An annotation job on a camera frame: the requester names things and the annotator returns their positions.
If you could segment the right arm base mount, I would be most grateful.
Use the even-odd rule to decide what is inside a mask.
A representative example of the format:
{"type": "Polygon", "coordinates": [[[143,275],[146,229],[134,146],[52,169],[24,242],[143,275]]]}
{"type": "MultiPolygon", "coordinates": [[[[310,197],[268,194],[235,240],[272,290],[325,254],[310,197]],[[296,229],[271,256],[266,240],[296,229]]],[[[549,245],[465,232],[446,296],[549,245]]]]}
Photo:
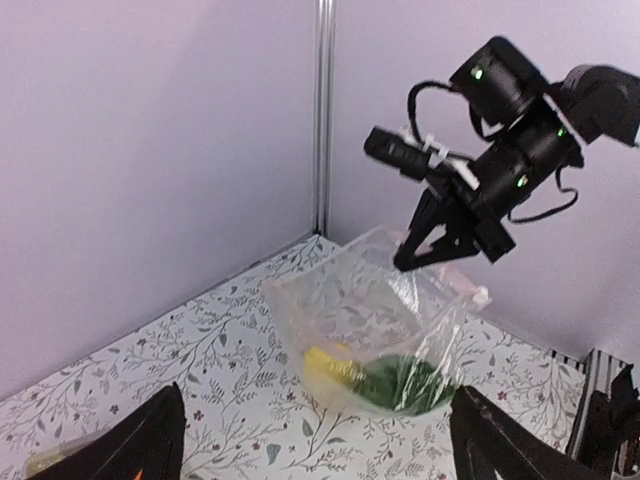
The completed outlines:
{"type": "Polygon", "coordinates": [[[634,366],[594,350],[580,368],[585,383],[566,454],[609,479],[637,479],[639,387],[634,366]]]}

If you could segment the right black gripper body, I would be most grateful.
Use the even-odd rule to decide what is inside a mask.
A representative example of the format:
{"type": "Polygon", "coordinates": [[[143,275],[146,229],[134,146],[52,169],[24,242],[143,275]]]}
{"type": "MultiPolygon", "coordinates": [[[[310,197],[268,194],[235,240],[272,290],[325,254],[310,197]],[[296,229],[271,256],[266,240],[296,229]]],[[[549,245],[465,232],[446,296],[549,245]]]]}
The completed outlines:
{"type": "Polygon", "coordinates": [[[494,263],[515,247],[501,220],[530,195],[537,172],[521,149],[494,144],[470,164],[480,180],[473,191],[459,178],[434,179],[427,190],[440,202],[437,226],[473,238],[494,263]]]}

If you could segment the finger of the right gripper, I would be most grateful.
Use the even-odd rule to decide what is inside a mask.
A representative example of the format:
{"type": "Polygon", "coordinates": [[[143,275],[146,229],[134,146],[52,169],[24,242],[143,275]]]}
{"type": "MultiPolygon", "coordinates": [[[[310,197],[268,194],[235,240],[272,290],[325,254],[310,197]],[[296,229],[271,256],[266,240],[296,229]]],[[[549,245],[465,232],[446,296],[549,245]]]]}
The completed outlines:
{"type": "Polygon", "coordinates": [[[456,229],[449,231],[446,225],[444,233],[431,243],[427,237],[437,227],[434,222],[413,226],[401,241],[393,257],[393,264],[399,271],[413,271],[426,266],[446,263],[480,253],[473,238],[460,235],[456,229]]]}
{"type": "Polygon", "coordinates": [[[438,250],[417,254],[428,234],[438,225],[440,202],[429,190],[419,200],[409,224],[409,233],[393,258],[395,265],[432,265],[441,261],[438,250]]]}

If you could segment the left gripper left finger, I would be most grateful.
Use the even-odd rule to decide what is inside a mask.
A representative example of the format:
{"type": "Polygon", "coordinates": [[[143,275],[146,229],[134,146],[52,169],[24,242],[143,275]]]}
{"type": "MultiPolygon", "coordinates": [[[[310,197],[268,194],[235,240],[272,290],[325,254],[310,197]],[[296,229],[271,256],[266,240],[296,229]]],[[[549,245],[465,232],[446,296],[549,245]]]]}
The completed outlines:
{"type": "Polygon", "coordinates": [[[185,406],[177,384],[163,387],[111,430],[35,474],[52,480],[179,480],[185,406]]]}

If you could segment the clear zip top bag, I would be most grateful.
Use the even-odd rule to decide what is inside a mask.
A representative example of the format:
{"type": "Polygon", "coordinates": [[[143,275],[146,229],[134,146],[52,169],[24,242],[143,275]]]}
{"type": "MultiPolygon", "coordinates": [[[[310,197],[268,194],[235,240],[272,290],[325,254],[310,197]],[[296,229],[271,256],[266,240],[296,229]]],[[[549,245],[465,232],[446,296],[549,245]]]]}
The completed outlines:
{"type": "Polygon", "coordinates": [[[468,314],[491,301],[450,264],[401,272],[393,256],[404,236],[376,227],[315,267],[265,288],[273,322],[303,386],[327,409],[387,412],[328,379],[303,381],[304,353],[320,347],[338,359],[366,363],[387,355],[412,356],[463,381],[458,342],[468,314]]]}

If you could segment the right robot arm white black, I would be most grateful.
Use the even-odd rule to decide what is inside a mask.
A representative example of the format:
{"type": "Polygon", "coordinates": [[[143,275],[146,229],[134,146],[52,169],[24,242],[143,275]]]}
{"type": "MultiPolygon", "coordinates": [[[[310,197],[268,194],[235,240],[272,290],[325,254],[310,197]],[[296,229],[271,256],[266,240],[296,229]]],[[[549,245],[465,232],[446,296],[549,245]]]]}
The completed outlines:
{"type": "Polygon", "coordinates": [[[503,36],[492,37],[450,77],[445,90],[469,105],[488,149],[475,160],[443,150],[426,171],[409,234],[394,257],[403,271],[484,254],[496,262],[515,242],[502,222],[547,178],[581,168],[582,143],[601,136],[639,144],[639,79],[608,65],[579,65],[549,82],[503,36]]]}

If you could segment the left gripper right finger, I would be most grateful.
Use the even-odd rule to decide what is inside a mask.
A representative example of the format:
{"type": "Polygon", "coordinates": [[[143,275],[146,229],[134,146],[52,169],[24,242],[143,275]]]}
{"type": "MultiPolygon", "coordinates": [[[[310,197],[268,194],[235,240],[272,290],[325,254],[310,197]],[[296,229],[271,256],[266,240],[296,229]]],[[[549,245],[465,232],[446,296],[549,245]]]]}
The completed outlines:
{"type": "Polygon", "coordinates": [[[471,386],[451,402],[450,436],[458,479],[602,479],[559,452],[471,386]]]}

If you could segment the bok choy toy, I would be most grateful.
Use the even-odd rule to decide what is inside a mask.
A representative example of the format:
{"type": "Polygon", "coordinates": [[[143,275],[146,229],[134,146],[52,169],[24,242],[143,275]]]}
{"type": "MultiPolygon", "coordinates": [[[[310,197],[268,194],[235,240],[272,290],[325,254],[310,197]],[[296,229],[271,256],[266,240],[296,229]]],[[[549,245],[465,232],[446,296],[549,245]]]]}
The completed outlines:
{"type": "Polygon", "coordinates": [[[426,361],[387,355],[362,366],[352,390],[387,412],[418,416],[448,403],[456,388],[451,377],[426,361]]]}

